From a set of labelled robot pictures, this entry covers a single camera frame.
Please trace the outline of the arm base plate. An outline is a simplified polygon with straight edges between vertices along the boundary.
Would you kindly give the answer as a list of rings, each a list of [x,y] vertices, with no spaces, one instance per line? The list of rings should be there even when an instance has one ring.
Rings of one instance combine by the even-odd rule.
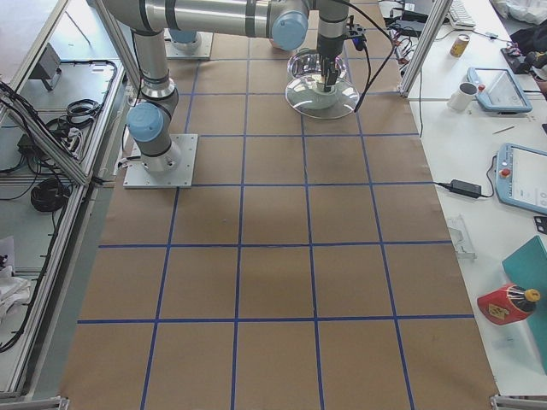
[[[198,32],[192,43],[179,43],[173,40],[168,29],[164,31],[167,58],[170,60],[208,61],[211,57],[214,34]]]
[[[171,134],[171,147],[163,155],[142,155],[137,145],[127,162],[123,185],[130,189],[190,188],[197,154],[197,134]]]

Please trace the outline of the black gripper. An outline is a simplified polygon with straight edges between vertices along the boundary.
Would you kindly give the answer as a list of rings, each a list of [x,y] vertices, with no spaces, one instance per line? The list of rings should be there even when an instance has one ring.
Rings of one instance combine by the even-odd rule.
[[[321,55],[321,81],[324,92],[329,92],[329,87],[336,84],[336,57],[342,52],[343,44],[344,20],[319,19],[316,48]]]

